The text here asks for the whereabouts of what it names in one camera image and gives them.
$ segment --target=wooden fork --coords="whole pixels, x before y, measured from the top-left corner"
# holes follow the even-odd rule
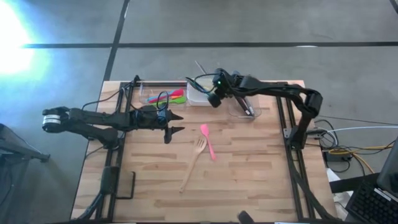
[[[184,180],[182,181],[182,184],[180,186],[180,193],[184,192],[188,179],[191,176],[193,167],[195,166],[195,163],[197,162],[200,153],[206,148],[206,144],[207,140],[204,136],[201,136],[199,139],[195,141],[194,143],[195,150],[193,152],[193,157],[191,163],[189,164],[187,173],[185,174]]]

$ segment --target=yellow cable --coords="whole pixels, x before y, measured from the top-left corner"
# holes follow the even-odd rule
[[[361,156],[357,155],[356,153],[353,153],[353,156],[355,158],[359,159],[360,161],[362,161],[368,167],[368,169],[372,172],[372,174],[374,174],[372,167],[364,159],[362,159]]]

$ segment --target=pink spoon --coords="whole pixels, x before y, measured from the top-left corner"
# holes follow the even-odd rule
[[[202,125],[200,126],[200,131],[201,131],[201,133],[206,137],[206,139],[207,139],[207,144],[209,145],[209,150],[210,150],[211,158],[215,161],[215,160],[216,160],[216,154],[214,154],[213,146],[211,146],[211,144],[210,144],[210,140],[209,140],[209,127],[207,126],[207,124],[202,124]]]

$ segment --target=concrete floor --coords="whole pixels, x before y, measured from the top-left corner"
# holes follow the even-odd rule
[[[13,29],[0,37],[0,45],[11,49],[10,43],[15,41],[110,44],[123,0],[10,0],[0,4],[7,6],[0,7],[6,10],[6,20],[14,23]],[[133,0],[120,42],[398,41],[397,21],[398,14],[388,0]],[[51,154],[48,163],[30,162],[19,194],[12,200],[9,218],[2,223],[69,219],[87,141],[75,134],[43,132],[41,112],[97,100],[110,51],[0,52],[0,123]],[[207,70],[223,67],[260,79],[303,79],[307,87],[324,96],[321,114],[325,116],[398,124],[397,57],[398,47],[119,49],[110,80],[131,80],[136,74],[148,80],[194,77],[200,74],[197,60]],[[328,120],[335,128],[377,125]],[[398,131],[338,134],[343,145],[378,146],[391,142]],[[379,171],[387,153],[364,158]],[[345,165],[331,164],[334,169]],[[339,174],[342,178],[359,175],[355,161],[349,171]]]

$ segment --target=butcher block tabletop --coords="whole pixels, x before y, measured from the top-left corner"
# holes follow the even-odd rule
[[[302,80],[287,82],[304,86]],[[104,82],[100,99],[117,92],[120,84]],[[176,89],[167,87],[167,82],[164,87],[155,88]],[[140,89],[134,88],[132,104],[136,108],[142,106],[139,95]],[[188,103],[170,105],[169,109],[184,119],[171,121],[169,126],[185,127],[172,136],[170,144],[164,144],[164,132],[160,130],[127,133],[118,195],[128,196],[131,188],[128,174],[134,171],[134,198],[116,201],[113,221],[237,222],[236,215],[242,210],[255,222],[297,221],[276,98],[256,97],[261,114],[254,120],[231,116],[231,108],[224,100],[219,108]],[[98,103],[98,111],[113,113],[116,101],[117,95]],[[284,111],[289,126],[286,107]],[[298,121],[300,112],[295,106],[294,113]],[[201,135],[201,124],[208,124],[216,161],[211,159],[208,148],[203,150],[185,191],[180,193],[180,184],[193,156],[194,140]],[[318,144],[310,139],[307,143]],[[87,153],[100,146],[98,141],[91,141]],[[336,216],[319,147],[306,146],[303,157],[312,192]],[[98,193],[105,158],[106,150],[100,149],[85,160],[72,218],[81,215]],[[306,217],[302,192],[300,198]]]

